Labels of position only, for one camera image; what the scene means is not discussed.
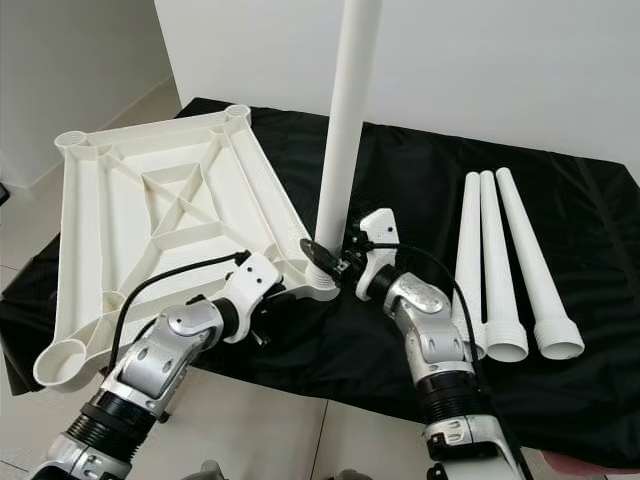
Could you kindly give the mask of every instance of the white pipe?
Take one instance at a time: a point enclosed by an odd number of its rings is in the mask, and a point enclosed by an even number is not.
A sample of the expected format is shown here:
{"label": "white pipe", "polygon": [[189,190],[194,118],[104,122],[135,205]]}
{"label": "white pipe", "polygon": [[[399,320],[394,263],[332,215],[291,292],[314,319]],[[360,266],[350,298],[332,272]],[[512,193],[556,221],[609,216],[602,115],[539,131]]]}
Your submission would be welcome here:
{"label": "white pipe", "polygon": [[496,176],[536,318],[534,334],[540,353],[551,360],[577,357],[584,351],[584,342],[562,305],[511,172],[501,168]]}
{"label": "white pipe", "polygon": [[[340,254],[347,221],[381,9],[382,0],[344,2],[315,235],[334,255]],[[334,287],[328,275],[311,267],[312,284]]]}
{"label": "white pipe", "polygon": [[501,362],[519,362],[527,357],[529,346],[527,333],[518,321],[518,306],[492,172],[480,174],[480,203],[487,292],[487,355]]}
{"label": "white pipe", "polygon": [[[462,198],[456,282],[460,285],[471,315],[478,357],[486,355],[487,337],[482,323],[482,256],[480,252],[480,176],[467,174]],[[454,292],[451,320],[458,327],[462,340],[469,349],[469,331],[458,294]]]}

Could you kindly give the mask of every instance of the black cloth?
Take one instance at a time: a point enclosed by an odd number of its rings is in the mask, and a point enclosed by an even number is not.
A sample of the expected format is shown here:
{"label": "black cloth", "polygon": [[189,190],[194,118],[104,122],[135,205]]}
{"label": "black cloth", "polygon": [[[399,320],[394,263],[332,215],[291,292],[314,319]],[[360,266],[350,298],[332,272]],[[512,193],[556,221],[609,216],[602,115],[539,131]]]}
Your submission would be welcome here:
{"label": "black cloth", "polygon": [[[226,105],[196,99],[179,116],[219,111]],[[252,119],[267,158],[313,232],[327,118],[254,108]],[[365,124],[350,219],[390,207],[403,242],[431,251],[453,269],[464,176],[503,166],[513,173],[586,349],[570,361],[540,356],[526,289],[507,238],[530,353],[517,364],[483,361],[495,401],[526,446],[608,467],[640,468],[640,190],[623,166]],[[398,263],[451,292],[444,276],[424,259],[399,254]],[[15,347],[13,368],[28,377],[33,356],[21,357],[19,340],[6,338],[5,330],[19,325],[36,334],[34,324],[48,325],[49,336],[42,335],[50,339],[53,311],[36,309],[41,318],[34,323],[30,307],[16,308],[14,294],[30,288],[30,282],[22,285],[21,279],[0,304],[0,332],[5,346]],[[343,292],[333,302],[293,302],[259,321],[272,338],[266,348],[251,340],[224,344],[197,365],[281,390],[420,420],[402,338],[378,306]],[[33,336],[24,338],[31,341]]]}

